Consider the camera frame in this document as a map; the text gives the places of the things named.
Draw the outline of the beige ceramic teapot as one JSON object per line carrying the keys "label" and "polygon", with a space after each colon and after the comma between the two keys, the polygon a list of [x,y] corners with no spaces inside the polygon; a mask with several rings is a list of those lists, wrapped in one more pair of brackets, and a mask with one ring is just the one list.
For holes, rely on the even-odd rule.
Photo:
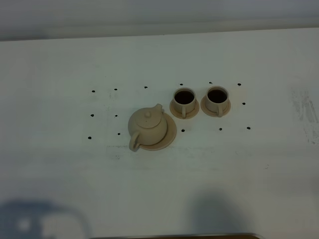
{"label": "beige ceramic teapot", "polygon": [[164,118],[162,105],[156,104],[154,107],[135,111],[129,119],[128,131],[131,136],[131,151],[136,151],[140,145],[159,143],[167,131],[167,120]]}

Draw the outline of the beige round teapot saucer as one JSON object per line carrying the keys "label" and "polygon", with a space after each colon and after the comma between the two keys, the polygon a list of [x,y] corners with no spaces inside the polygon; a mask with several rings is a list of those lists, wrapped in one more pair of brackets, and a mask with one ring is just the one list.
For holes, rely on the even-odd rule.
{"label": "beige round teapot saucer", "polygon": [[162,114],[160,124],[146,129],[145,132],[139,135],[138,139],[146,137],[147,144],[136,144],[136,149],[142,148],[148,151],[157,151],[168,147],[175,139],[177,133],[174,120],[166,113]]}

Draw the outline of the beige teacup near teapot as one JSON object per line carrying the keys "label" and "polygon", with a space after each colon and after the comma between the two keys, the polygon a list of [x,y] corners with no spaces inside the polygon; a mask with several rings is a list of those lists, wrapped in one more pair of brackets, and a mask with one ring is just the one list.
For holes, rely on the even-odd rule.
{"label": "beige teacup near teapot", "polygon": [[195,105],[195,92],[190,88],[179,88],[173,94],[170,110],[176,117],[186,119],[195,109]]}

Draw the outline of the beige saucer under near teacup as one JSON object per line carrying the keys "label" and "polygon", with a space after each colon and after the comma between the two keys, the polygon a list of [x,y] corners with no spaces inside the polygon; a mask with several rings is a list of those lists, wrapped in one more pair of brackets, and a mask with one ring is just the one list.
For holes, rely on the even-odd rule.
{"label": "beige saucer under near teacup", "polygon": [[170,112],[177,118],[185,120],[197,115],[199,103],[196,99],[188,104],[180,104],[173,99],[169,105]]}

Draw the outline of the beige saucer under teacup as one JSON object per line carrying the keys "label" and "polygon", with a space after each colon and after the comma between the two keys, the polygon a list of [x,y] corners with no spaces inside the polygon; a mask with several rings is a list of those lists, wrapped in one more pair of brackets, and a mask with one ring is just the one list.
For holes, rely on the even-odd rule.
{"label": "beige saucer under teacup", "polygon": [[188,104],[180,104],[173,99],[169,105],[170,112],[177,118],[185,120],[197,115],[199,103],[196,99]]}
{"label": "beige saucer under teacup", "polygon": [[207,96],[204,96],[200,103],[202,111],[210,117],[223,117],[231,109],[230,100],[227,99],[222,103],[214,103]]}

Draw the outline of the beige saucer under far teacup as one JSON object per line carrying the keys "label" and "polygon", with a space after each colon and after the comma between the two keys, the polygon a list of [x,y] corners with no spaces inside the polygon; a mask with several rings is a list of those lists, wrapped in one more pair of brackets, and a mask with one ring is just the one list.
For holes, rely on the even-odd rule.
{"label": "beige saucer under far teacup", "polygon": [[207,96],[204,96],[200,103],[202,111],[210,117],[223,117],[231,109],[230,100],[227,99],[222,103],[214,103]]}

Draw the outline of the beige teacup far right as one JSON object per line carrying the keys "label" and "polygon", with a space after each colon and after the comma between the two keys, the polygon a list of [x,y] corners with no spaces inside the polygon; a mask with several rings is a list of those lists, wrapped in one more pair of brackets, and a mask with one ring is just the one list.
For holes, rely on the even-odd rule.
{"label": "beige teacup far right", "polygon": [[222,103],[229,99],[227,90],[221,86],[214,86],[209,88],[206,96],[214,103]]}

